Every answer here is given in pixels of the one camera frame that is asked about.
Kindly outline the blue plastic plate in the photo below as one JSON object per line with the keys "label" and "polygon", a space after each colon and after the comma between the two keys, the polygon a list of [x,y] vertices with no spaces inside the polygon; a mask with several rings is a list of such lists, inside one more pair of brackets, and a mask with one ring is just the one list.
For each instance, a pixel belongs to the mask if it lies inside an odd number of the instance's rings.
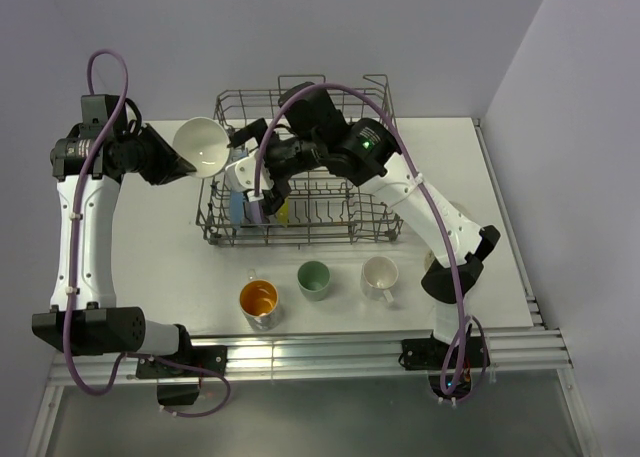
{"label": "blue plastic plate", "polygon": [[[244,148],[236,148],[233,150],[231,162],[235,162],[248,155]],[[244,219],[244,194],[231,190],[229,201],[230,221],[233,228],[238,231],[241,228]]]}

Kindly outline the white bowl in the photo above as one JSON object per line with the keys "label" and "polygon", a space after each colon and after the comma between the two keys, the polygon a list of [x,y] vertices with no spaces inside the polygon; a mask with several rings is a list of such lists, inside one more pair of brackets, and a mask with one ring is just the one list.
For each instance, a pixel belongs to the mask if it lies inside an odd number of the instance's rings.
{"label": "white bowl", "polygon": [[461,203],[453,201],[451,205],[456,209],[456,213],[458,214],[458,218],[464,221],[473,222],[474,218],[472,213]]}
{"label": "white bowl", "polygon": [[222,172],[231,149],[226,129],[207,117],[187,120],[176,131],[172,146],[194,168],[198,178],[213,177]]}

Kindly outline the lilac plastic plate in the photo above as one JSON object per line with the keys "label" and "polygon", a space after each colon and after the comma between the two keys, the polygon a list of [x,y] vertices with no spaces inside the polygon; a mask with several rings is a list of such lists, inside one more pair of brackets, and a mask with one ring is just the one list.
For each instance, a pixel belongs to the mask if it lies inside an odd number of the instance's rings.
{"label": "lilac plastic plate", "polygon": [[264,214],[261,207],[261,201],[250,201],[249,209],[252,223],[255,225],[262,225],[264,223]]}

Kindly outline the green polka-dot plate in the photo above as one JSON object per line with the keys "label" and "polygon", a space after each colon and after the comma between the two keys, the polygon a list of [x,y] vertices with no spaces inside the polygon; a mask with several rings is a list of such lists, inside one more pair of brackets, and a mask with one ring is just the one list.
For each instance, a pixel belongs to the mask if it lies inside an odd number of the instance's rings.
{"label": "green polka-dot plate", "polygon": [[286,198],[282,204],[282,206],[278,209],[276,213],[277,222],[283,226],[287,227],[289,225],[289,199]]}

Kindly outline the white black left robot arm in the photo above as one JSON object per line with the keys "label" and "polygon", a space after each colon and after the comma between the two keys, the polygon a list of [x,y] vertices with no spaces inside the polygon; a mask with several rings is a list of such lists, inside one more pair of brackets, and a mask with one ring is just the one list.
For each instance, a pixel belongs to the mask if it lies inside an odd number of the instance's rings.
{"label": "white black left robot arm", "polygon": [[112,277],[113,220],[126,175],[160,186],[195,174],[137,105],[85,95],[82,120],[50,154],[61,210],[58,276],[49,309],[32,317],[35,336],[64,354],[141,359],[142,378],[223,374],[223,346],[195,347],[180,324],[159,324],[120,307]]}

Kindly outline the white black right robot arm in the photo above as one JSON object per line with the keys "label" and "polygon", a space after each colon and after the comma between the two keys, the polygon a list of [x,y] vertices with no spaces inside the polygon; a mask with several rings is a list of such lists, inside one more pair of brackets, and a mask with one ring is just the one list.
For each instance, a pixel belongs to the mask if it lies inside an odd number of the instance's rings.
{"label": "white black right robot arm", "polygon": [[247,195],[256,219],[281,207],[292,176],[323,167],[387,205],[417,233],[434,256],[421,280],[436,301],[433,355],[442,370],[462,371],[474,324],[464,298],[497,246],[499,230],[473,222],[429,184],[390,115],[345,85],[304,82],[289,89],[272,120],[233,132],[229,146],[250,140],[257,148],[226,173]]}

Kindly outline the green cup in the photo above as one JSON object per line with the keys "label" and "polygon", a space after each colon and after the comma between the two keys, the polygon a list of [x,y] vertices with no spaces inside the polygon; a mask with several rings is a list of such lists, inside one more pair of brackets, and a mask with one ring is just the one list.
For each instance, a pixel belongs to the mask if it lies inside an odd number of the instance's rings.
{"label": "green cup", "polygon": [[328,294],[330,282],[330,270],[322,262],[308,261],[298,269],[297,283],[299,289],[311,301],[324,299]]}

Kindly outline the floral mug orange inside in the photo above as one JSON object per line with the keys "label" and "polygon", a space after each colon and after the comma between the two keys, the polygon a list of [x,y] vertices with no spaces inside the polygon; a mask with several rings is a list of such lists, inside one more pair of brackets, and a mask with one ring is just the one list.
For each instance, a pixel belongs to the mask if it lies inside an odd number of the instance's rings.
{"label": "floral mug orange inside", "polygon": [[254,330],[272,330],[279,322],[278,291],[270,281],[259,278],[254,269],[248,270],[247,277],[239,295],[240,309]]}

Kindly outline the cream white mug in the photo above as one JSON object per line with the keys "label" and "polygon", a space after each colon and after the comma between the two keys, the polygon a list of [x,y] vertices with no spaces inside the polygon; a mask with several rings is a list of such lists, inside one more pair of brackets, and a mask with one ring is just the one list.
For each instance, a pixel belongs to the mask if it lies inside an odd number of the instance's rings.
{"label": "cream white mug", "polygon": [[399,278],[399,270],[393,260],[385,256],[367,259],[361,269],[360,288],[363,295],[372,300],[393,306],[392,287]]}

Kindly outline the floral painted bowl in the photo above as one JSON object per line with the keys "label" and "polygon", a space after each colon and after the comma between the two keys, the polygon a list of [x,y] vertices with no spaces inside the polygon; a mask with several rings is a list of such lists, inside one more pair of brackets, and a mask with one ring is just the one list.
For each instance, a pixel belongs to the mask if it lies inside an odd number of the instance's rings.
{"label": "floral painted bowl", "polygon": [[431,267],[431,265],[433,264],[434,261],[435,261],[435,255],[431,250],[429,250],[426,253],[425,258],[424,258],[424,269],[428,270]]}

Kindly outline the aluminium frame rail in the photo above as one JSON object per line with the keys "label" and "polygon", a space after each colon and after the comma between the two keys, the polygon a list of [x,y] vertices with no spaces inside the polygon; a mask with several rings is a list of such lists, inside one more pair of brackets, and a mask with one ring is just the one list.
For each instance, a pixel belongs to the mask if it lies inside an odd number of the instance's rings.
{"label": "aluminium frame rail", "polygon": [[230,388],[207,379],[206,416],[162,412],[128,360],[113,391],[51,367],[31,456],[598,456],[562,334],[490,331],[476,392],[438,402],[430,372],[399,362],[402,332],[220,338]]}

